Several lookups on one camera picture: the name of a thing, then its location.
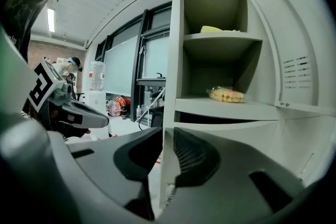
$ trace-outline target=locker door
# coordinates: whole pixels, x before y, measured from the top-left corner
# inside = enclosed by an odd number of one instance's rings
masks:
[[[325,0],[251,0],[269,29],[275,105],[336,115],[336,35]]]

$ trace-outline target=ceiling light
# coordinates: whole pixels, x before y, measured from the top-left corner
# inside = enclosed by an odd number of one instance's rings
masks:
[[[54,10],[53,9],[48,9],[48,26],[49,26],[49,31],[50,32],[55,32],[55,27],[54,27]]]

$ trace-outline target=plastic bag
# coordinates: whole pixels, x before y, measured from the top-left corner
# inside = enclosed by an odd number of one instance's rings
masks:
[[[207,93],[212,99],[220,102],[243,103],[245,99],[245,95],[243,93],[219,86],[214,87],[211,90],[207,90]]]
[[[117,116],[120,116],[120,113],[121,113],[121,107],[120,107],[120,104],[119,102],[115,101],[115,100],[112,100],[109,102],[108,104],[108,114],[112,117],[117,117]]]

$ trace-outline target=cap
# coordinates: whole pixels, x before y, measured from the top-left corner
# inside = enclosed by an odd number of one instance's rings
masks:
[[[71,58],[69,58],[69,59],[71,59],[72,62],[74,62],[74,63],[76,64],[76,67],[77,67],[78,71],[79,71],[79,72],[82,72],[83,67],[82,67],[81,64],[80,64],[80,60],[79,60],[77,57],[71,57]]]
[[[77,67],[80,66],[80,60],[77,57],[72,57],[72,60],[76,63]]]

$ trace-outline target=water bottle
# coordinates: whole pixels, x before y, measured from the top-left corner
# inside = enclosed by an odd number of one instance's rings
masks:
[[[89,78],[91,79],[91,91],[102,91],[104,86],[105,64],[103,62],[91,62]]]
[[[137,117],[136,117],[136,119],[139,119],[141,117],[141,108],[140,108],[140,106],[138,105],[138,107],[137,107]]]

